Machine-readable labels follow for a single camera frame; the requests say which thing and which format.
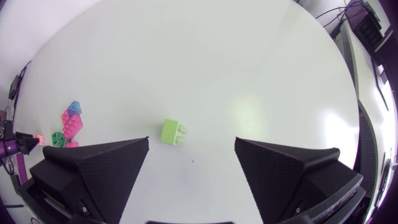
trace white wall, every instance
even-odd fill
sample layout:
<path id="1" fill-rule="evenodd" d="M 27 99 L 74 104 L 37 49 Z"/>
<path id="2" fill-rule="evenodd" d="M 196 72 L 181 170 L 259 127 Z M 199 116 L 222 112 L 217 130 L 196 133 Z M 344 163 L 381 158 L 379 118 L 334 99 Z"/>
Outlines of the white wall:
<path id="1" fill-rule="evenodd" d="M 388 21 L 388 18 L 386 16 L 386 13 L 383 11 L 380 2 L 378 0 L 365 0 L 368 2 L 372 8 L 374 9 L 374 12 L 380 19 L 380 25 L 382 27 L 381 29 L 381 34 L 384 35 L 384 32 L 388 29 L 390 26 L 390 23 Z M 336 7 L 344 7 L 345 5 L 344 0 L 300 0 L 299 4 L 306 9 L 313 17 L 317 17 L 320 14 L 330 10 L 334 9 Z M 321 17 L 319 17 L 317 20 L 321 25 L 326 25 L 328 24 L 332 19 L 334 19 L 337 14 L 339 14 L 339 10 L 334 10 L 332 12 L 329 12 Z M 330 25 L 325 27 L 326 31 L 328 33 L 332 32 L 332 30 L 337 26 L 338 20 L 336 19 L 333 21 Z"/>
<path id="2" fill-rule="evenodd" d="M 102 0 L 8 0 L 0 11 L 0 110 L 15 75 L 41 47 Z"/>

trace green lego brick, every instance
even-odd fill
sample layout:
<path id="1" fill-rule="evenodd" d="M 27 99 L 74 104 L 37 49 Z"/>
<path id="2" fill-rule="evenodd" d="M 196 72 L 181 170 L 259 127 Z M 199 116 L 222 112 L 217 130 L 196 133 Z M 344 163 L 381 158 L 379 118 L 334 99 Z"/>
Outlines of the green lego brick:
<path id="1" fill-rule="evenodd" d="M 187 129 L 178 121 L 171 119 L 164 119 L 162 135 L 160 136 L 160 141 L 162 143 L 176 145 L 183 143 L 184 137 L 178 136 L 178 133 L 186 133 Z"/>
<path id="2" fill-rule="evenodd" d="M 67 140 L 65 139 L 65 137 L 63 137 L 63 134 L 60 132 L 53 133 L 51 135 L 51 140 L 53 146 L 65 147 L 65 145 L 67 144 Z"/>

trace lime green lego brick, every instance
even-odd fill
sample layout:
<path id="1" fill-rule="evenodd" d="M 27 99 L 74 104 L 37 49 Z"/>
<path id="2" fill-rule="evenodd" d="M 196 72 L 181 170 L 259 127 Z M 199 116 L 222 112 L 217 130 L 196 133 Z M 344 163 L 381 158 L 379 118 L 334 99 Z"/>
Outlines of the lime green lego brick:
<path id="1" fill-rule="evenodd" d="M 178 121 L 171 119 L 164 119 L 162 135 L 160 136 L 160 141 L 162 143 L 176 145 L 183 142 L 184 138 L 177 136 L 177 132 L 185 133 L 187 132 L 186 127 L 179 124 Z"/>
<path id="2" fill-rule="evenodd" d="M 179 124 L 178 128 L 177 128 L 177 131 L 185 134 L 187 132 L 187 129 L 182 124 Z"/>
<path id="3" fill-rule="evenodd" d="M 174 144 L 181 144 L 184 142 L 184 137 L 177 136 L 175 137 Z"/>
<path id="4" fill-rule="evenodd" d="M 166 144 L 174 144 L 175 135 L 177 134 L 178 121 L 164 119 L 162 135 L 160 141 Z"/>

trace computer equipment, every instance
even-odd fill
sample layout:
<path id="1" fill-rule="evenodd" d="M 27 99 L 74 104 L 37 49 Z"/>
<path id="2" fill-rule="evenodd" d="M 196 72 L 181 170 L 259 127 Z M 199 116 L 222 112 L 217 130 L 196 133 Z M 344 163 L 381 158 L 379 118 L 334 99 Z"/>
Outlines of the computer equipment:
<path id="1" fill-rule="evenodd" d="M 17 93 L 19 92 L 19 85 L 21 84 L 22 78 L 19 75 L 16 75 L 14 80 L 11 83 L 10 91 L 8 93 L 8 98 L 13 100 Z"/>
<path id="2" fill-rule="evenodd" d="M 148 150 L 148 137 L 45 146 L 45 159 L 30 169 L 19 193 L 43 223 L 119 223 Z"/>
<path id="3" fill-rule="evenodd" d="M 235 151 L 264 223 L 343 223 L 365 194 L 336 148 L 236 138 Z"/>
<path id="4" fill-rule="evenodd" d="M 361 0 L 351 0 L 348 4 L 356 1 Z M 372 10 L 368 8 L 371 8 L 370 5 L 365 5 L 365 3 L 356 7 L 349 7 L 346 10 L 345 16 L 359 41 L 361 41 L 369 55 L 377 62 L 377 65 L 380 65 L 381 62 L 377 59 L 375 50 L 382 41 L 380 33 L 381 26 Z"/>

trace black textured pad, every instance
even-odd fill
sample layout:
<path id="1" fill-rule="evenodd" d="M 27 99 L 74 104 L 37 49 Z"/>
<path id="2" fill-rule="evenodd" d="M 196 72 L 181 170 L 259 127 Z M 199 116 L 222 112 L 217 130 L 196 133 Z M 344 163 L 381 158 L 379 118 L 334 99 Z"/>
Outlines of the black textured pad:
<path id="1" fill-rule="evenodd" d="M 75 170 L 107 223 L 119 223 L 142 163 L 148 138 L 77 148 L 46 146 L 46 159 Z"/>
<path id="2" fill-rule="evenodd" d="M 313 150 L 236 138 L 235 151 L 264 223 L 279 220 L 304 172 L 338 159 L 338 149 Z"/>

